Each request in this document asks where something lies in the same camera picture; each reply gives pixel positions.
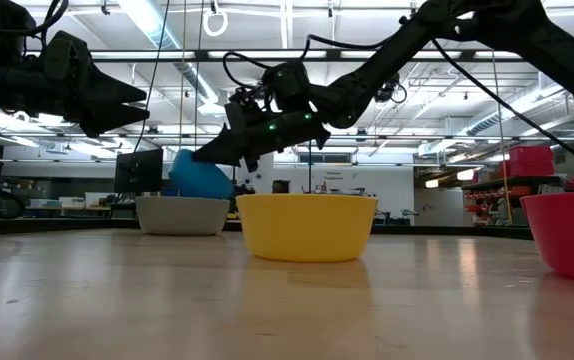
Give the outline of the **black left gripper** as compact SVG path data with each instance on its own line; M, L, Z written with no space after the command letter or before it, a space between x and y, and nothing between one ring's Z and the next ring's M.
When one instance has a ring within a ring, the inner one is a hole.
M135 122L147 120L150 112L137 107L112 107L117 103L143 101L147 93L102 72L98 67L57 74L44 70L47 88L40 92L39 112L59 115L77 123L90 138Z

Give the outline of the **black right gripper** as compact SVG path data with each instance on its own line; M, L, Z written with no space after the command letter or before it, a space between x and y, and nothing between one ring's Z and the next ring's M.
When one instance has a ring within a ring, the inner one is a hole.
M232 132L226 125L209 143L192 155L194 162L239 165L240 147L248 172L258 170L262 155L282 152L285 148L314 141L322 148L330 138L319 116L309 111L295 111L274 115L245 117L246 129Z

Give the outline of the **blue plastic bowl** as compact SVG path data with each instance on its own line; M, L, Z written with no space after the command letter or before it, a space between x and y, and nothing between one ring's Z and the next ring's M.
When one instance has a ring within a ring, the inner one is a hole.
M176 155L168 175L183 197L229 199L234 193L227 175L215 164L195 162L191 150Z

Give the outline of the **dark storage shelf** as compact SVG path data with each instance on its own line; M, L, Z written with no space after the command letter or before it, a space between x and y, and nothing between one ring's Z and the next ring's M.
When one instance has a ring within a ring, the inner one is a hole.
M558 176L510 177L462 188L464 209L474 227L528 227L521 199L563 192Z

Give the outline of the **black computer monitor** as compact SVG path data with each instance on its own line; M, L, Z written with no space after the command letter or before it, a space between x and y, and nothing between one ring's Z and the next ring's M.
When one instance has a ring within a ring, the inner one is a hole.
M120 154L115 162L116 193L159 192L162 189L163 150Z

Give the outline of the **white plastic bowl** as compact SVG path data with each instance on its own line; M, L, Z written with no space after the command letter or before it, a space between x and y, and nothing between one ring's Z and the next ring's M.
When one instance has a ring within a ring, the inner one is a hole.
M211 198L141 196L136 213L149 235L215 236L222 231L230 201Z

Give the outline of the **yellow plastic bowl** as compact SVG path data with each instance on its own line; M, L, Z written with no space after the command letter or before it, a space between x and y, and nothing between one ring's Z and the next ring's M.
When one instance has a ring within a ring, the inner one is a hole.
M377 200L330 194L256 194L236 198L245 246L254 256L287 262L359 258Z

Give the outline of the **red storage bin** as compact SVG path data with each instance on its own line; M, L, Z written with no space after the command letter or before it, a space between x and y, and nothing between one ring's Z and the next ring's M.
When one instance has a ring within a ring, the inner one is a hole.
M512 177L553 176L553 152L548 146L516 146L509 150Z

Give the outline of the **red plastic bowl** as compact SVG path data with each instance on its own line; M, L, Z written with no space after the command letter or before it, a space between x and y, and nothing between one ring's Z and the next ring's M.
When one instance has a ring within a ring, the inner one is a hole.
M543 261L574 279L574 192L526 196L521 205Z

